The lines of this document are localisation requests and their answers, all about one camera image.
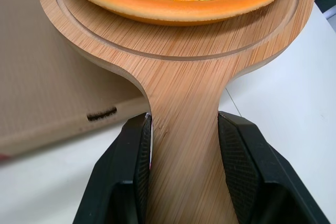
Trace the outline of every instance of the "black rubber grip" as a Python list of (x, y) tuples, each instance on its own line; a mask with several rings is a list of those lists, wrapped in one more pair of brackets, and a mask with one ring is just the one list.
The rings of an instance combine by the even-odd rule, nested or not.
[(258, 127), (219, 112), (226, 184), (240, 224), (329, 223), (289, 162)]
[(74, 224), (145, 224), (151, 123), (142, 114), (123, 126), (95, 164)]

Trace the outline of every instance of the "wooden paddle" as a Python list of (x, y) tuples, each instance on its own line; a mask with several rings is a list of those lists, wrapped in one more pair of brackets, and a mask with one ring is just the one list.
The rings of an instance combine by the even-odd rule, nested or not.
[(148, 98), (154, 120), (148, 223), (236, 223), (218, 143), (220, 96), (229, 80), (289, 46), (313, 0), (276, 0), (198, 27), (138, 23), (86, 0), (40, 1), (83, 56)]

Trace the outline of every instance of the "brown cardboard box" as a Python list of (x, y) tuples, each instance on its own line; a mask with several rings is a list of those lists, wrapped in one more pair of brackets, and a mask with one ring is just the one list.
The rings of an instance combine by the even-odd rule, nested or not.
[(0, 159), (149, 111), (133, 84), (70, 47), (39, 0), (0, 9)]

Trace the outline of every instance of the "pizza crust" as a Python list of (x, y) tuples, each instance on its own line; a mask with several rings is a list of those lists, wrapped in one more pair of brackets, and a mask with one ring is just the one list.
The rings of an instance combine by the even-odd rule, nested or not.
[(131, 19), (160, 25), (201, 25), (248, 13), (274, 0), (89, 0)]

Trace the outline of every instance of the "white table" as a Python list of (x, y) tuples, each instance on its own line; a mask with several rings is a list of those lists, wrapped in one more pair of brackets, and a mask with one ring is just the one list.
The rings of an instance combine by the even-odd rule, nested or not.
[[(219, 110), (256, 123), (336, 223), (336, 34), (314, 7), (277, 59), (227, 86)], [(72, 223), (95, 162), (121, 125), (0, 165), (0, 223)]]

